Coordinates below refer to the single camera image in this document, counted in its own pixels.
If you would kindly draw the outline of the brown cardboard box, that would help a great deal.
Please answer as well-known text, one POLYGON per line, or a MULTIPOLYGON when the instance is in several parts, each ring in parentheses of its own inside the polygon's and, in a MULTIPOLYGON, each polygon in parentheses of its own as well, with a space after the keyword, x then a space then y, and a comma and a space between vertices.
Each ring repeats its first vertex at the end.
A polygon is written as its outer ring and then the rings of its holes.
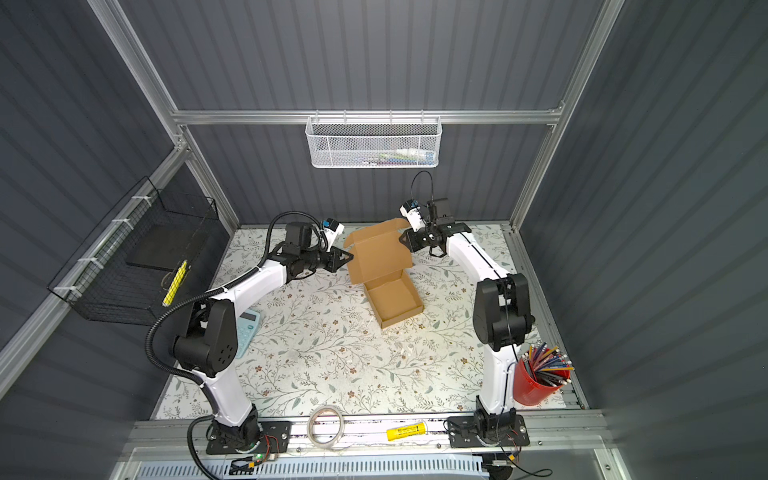
POLYGON ((350 282, 362 285, 381 329, 394 326, 424 310, 408 269, 410 250, 400 243, 409 228, 403 218, 387 220, 350 233, 344 249, 353 255, 347 264, 350 282))

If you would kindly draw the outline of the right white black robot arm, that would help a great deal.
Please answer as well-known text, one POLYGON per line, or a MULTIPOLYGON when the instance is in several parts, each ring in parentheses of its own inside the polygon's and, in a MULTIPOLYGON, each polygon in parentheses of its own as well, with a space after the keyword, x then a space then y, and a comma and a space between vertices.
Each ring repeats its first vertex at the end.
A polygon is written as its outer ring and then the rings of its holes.
POLYGON ((451 216, 440 216, 429 201, 422 208, 408 200, 400 213, 409 226, 400 243, 412 253, 424 248, 430 254, 449 257, 475 284, 472 323, 484 346, 483 384, 474 412, 475 432, 492 445, 499 444, 515 429, 516 402, 513 398, 520 346, 531 332, 535 318, 530 306, 527 278, 496 262, 478 243, 469 226, 451 216))

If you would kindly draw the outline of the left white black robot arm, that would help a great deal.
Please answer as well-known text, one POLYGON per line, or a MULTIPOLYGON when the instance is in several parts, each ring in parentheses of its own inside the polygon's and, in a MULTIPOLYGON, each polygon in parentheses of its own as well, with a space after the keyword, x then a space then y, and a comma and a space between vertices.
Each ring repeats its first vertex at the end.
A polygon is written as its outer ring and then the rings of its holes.
POLYGON ((353 255, 334 245, 344 225, 328 218, 285 226, 285 238, 265 250, 256 266, 193 303, 187 326, 176 337, 172 354, 181 370, 198 382, 212 408, 217 436, 245 451, 262 437, 257 408, 248 399, 234 365, 239 348, 237 320, 267 294, 317 270, 334 273, 353 255))

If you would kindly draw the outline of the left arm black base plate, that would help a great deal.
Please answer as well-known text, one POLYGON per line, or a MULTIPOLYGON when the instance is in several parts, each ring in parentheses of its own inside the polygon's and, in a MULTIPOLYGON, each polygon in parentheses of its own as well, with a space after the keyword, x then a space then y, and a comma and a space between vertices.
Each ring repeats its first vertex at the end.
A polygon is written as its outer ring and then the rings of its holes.
POLYGON ((206 430, 208 455, 285 453, 291 436, 288 421, 251 421, 231 427, 212 421, 206 430))

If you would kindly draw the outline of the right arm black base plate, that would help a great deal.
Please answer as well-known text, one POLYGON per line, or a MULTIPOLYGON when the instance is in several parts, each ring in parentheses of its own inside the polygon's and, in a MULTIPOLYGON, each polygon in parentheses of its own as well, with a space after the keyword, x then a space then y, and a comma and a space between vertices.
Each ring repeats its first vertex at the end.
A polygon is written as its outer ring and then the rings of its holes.
POLYGON ((526 447, 530 439, 524 419, 514 410, 502 415, 452 416, 443 422, 454 449, 526 447))

